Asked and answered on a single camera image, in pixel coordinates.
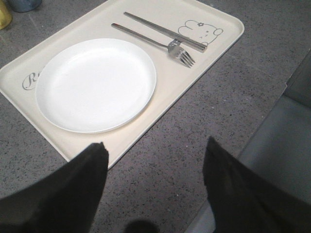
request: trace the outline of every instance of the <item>metal chopsticks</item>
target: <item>metal chopsticks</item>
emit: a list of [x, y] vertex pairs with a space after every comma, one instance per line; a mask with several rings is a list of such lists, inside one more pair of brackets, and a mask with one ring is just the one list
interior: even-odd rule
[[168, 36], [168, 37], [170, 37], [170, 38], [172, 38], [172, 39], [177, 39], [178, 41], [183, 42], [186, 45], [188, 45], [188, 46], [192, 47], [193, 49], [198, 50], [200, 52], [204, 52], [207, 48], [206, 45], [203, 45], [203, 44], [201, 44], [195, 40], [192, 40], [189, 37], [183, 36], [181, 34], [173, 32], [169, 29], [163, 28], [162, 26], [156, 25], [152, 22], [149, 22], [149, 21], [147, 21], [143, 18], [140, 18], [138, 16], [135, 16], [131, 13], [124, 12], [124, 15], [126, 15], [126, 16], [128, 16], [128, 17], [130, 17], [130, 18], [132, 18], [132, 19], [134, 19], [134, 20], [136, 20], [136, 21], [138, 21], [138, 22], [140, 22], [140, 23], [142, 23], [142, 24], [166, 35], [166, 36]]

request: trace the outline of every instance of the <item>plate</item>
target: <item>plate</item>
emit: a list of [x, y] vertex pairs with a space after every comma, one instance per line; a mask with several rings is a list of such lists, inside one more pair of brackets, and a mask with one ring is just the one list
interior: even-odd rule
[[99, 133], [135, 118], [155, 86], [156, 69], [143, 49], [104, 38], [81, 42], [53, 57], [40, 74], [35, 98], [55, 126]]

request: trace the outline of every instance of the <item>fork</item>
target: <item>fork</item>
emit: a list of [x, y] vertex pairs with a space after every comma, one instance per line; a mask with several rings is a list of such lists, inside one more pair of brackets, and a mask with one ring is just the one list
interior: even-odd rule
[[117, 28], [121, 31], [124, 31], [126, 33], [129, 33], [133, 36], [136, 36], [142, 40], [145, 40], [147, 42], [150, 42], [150, 43], [153, 43], [155, 45], [158, 45], [158, 46], [161, 46], [161, 47], [164, 47], [168, 50], [168, 53], [169, 53], [169, 56], [172, 57], [172, 58], [176, 58], [178, 59], [179, 61], [181, 61], [185, 66], [187, 66], [188, 68], [191, 68], [195, 61], [193, 60], [193, 58], [189, 55], [189, 53], [184, 50], [182, 47], [180, 47], [180, 42], [175, 39], [173, 40], [171, 43], [169, 43], [168, 45], [163, 45], [153, 39], [150, 39], [142, 34], [139, 34], [131, 29], [128, 29], [124, 26], [121, 26], [119, 24], [116, 24], [116, 23], [113, 23], [111, 24], [112, 27], [114, 28]]

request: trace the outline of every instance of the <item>gray speckled countertop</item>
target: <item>gray speckled countertop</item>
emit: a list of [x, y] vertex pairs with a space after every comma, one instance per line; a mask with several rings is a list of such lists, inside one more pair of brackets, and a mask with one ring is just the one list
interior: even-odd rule
[[[103, 3], [43, 0], [0, 31], [0, 67]], [[309, 0], [202, 0], [245, 25], [240, 40], [108, 172], [92, 233], [121, 232], [147, 218], [183, 232], [207, 198], [208, 136], [238, 155], [311, 47]], [[0, 198], [49, 175], [65, 160], [0, 95]]]

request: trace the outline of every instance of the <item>tray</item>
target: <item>tray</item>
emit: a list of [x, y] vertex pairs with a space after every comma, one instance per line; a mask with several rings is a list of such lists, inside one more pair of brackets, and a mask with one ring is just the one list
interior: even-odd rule
[[[187, 68], [169, 58], [165, 50], [112, 28], [112, 23], [118, 23], [161, 43], [172, 41], [124, 16], [125, 11], [208, 44], [207, 50], [201, 53], [182, 44], [196, 61]], [[240, 20], [195, 0], [108, 0], [4, 66], [0, 91], [67, 161], [90, 143], [103, 142], [111, 168], [243, 32]], [[121, 39], [145, 50], [157, 72], [154, 94], [135, 119], [115, 130], [94, 134], [62, 130], [41, 115], [35, 103], [36, 81], [45, 64], [60, 51], [96, 38]]]

